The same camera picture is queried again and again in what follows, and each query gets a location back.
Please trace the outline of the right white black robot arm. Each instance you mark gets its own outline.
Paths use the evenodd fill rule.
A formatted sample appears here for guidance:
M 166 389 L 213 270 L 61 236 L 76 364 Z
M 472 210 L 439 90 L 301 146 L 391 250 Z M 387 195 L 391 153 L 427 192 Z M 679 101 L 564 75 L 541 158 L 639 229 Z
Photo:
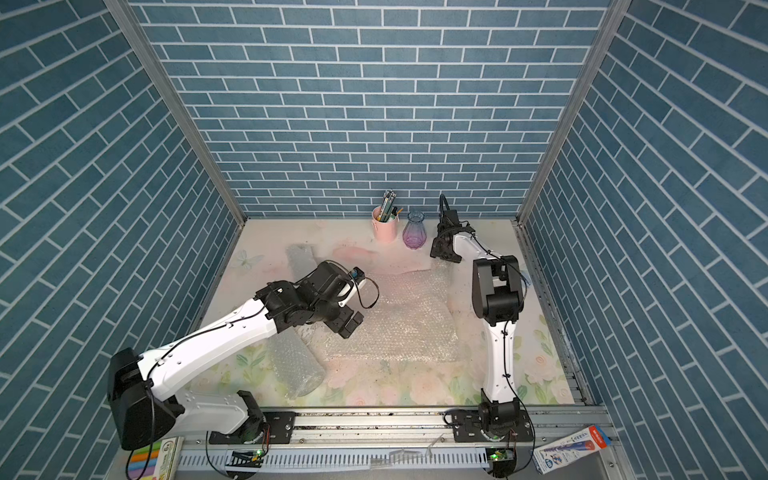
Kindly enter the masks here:
M 438 212 L 430 257 L 471 265 L 471 306 L 484 328 L 487 371 L 478 407 L 480 429 L 491 439 L 533 441 L 535 427 L 513 379 L 514 330 L 530 283 L 518 258 L 483 245 L 445 195 L 439 196 Z

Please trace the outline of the clear bubble wrap sheet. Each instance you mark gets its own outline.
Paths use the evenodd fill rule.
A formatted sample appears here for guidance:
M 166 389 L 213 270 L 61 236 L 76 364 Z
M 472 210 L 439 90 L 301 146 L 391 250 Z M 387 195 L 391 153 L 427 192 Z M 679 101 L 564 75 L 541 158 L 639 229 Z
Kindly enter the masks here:
M 380 294 L 348 339 L 321 325 L 307 336 L 310 350 L 334 359 L 452 362 L 459 339 L 449 309 L 453 268 L 435 261 L 428 270 L 383 275 L 363 297 Z

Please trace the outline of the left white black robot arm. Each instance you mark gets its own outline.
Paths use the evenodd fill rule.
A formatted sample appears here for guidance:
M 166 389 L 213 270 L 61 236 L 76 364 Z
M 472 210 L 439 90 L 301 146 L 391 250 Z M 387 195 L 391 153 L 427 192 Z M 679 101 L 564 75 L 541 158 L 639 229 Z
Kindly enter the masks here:
M 323 323 L 349 338 L 364 320 L 350 301 L 376 285 L 361 269 L 326 260 L 299 280 L 267 283 L 232 312 L 179 340 L 141 354 L 132 348 L 114 354 L 107 401 L 121 448 L 135 451 L 198 432 L 226 444 L 265 441 L 267 419 L 252 393 L 195 396 L 181 389 L 223 359 L 292 327 Z

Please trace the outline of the purple vase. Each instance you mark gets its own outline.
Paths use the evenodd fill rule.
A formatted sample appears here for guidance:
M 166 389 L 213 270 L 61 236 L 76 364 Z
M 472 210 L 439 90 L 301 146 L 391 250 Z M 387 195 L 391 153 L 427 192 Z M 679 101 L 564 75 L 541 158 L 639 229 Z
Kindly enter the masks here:
M 420 249 L 427 240 L 427 232 L 424 225 L 424 214 L 418 210 L 410 210 L 407 215 L 407 224 L 402 233 L 402 240 L 406 247 L 412 250 Z

